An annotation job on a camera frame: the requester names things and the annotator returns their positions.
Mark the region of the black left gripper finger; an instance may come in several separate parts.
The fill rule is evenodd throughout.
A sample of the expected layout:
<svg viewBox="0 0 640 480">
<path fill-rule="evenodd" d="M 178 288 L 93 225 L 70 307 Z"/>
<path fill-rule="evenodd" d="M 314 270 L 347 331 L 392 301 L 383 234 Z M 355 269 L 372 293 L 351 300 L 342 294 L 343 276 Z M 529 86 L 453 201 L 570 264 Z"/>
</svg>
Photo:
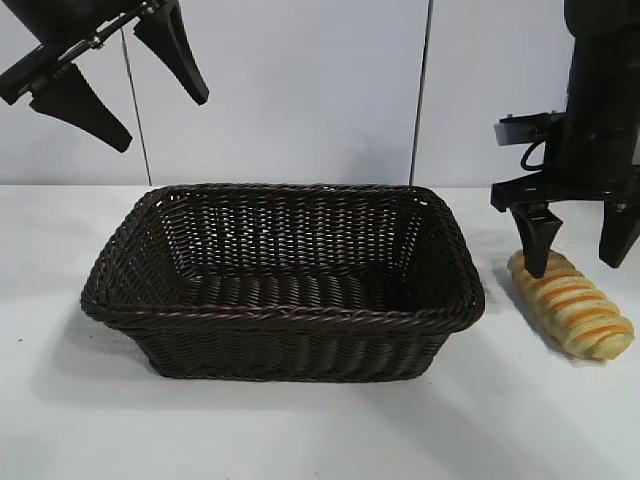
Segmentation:
<svg viewBox="0 0 640 480">
<path fill-rule="evenodd" d="M 147 1 L 134 26 L 134 35 L 171 71 L 198 105 L 209 89 L 190 48 L 178 0 Z"/>
<path fill-rule="evenodd" d="M 79 68 L 68 64 L 31 84 L 30 107 L 94 136 L 116 151 L 125 152 L 132 141 L 126 127 L 91 88 Z"/>
</svg>

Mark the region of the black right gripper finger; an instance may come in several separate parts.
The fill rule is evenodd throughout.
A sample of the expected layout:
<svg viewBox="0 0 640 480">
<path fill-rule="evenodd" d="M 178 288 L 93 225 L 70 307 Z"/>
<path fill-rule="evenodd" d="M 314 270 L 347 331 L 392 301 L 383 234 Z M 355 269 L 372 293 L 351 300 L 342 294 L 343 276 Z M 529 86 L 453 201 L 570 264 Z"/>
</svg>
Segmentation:
<svg viewBox="0 0 640 480">
<path fill-rule="evenodd" d="M 599 242 L 599 258 L 611 268 L 619 268 L 639 238 L 639 198 L 605 202 Z"/>
<path fill-rule="evenodd" d="M 515 205 L 511 214 L 520 235 L 525 268 L 534 278 L 542 278 L 551 246 L 563 222 L 547 204 Z"/>
</svg>

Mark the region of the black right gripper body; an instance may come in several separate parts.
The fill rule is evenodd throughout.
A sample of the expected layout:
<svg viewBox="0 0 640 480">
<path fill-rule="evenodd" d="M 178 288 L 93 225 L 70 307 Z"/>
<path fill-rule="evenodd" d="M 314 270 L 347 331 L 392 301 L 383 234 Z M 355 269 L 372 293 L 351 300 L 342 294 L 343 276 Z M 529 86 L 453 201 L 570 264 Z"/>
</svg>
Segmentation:
<svg viewBox="0 0 640 480">
<path fill-rule="evenodd" d="M 639 168 L 632 164 L 637 135 L 631 129 L 570 136 L 565 114 L 550 112 L 508 115 L 494 130 L 501 146 L 528 146 L 520 162 L 527 174 L 491 186 L 490 203 L 500 212 L 519 204 L 619 201 L 639 194 Z"/>
</svg>

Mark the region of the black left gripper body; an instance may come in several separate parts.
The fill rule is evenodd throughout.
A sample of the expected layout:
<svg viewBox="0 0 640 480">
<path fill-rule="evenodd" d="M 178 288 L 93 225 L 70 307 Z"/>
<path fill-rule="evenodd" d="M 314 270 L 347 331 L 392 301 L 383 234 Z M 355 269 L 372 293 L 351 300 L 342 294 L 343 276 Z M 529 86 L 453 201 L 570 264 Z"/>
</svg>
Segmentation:
<svg viewBox="0 0 640 480">
<path fill-rule="evenodd" d="M 6 1 L 4 5 L 36 37 L 39 46 L 1 74 L 1 98 L 9 105 L 122 25 L 151 1 Z"/>
</svg>

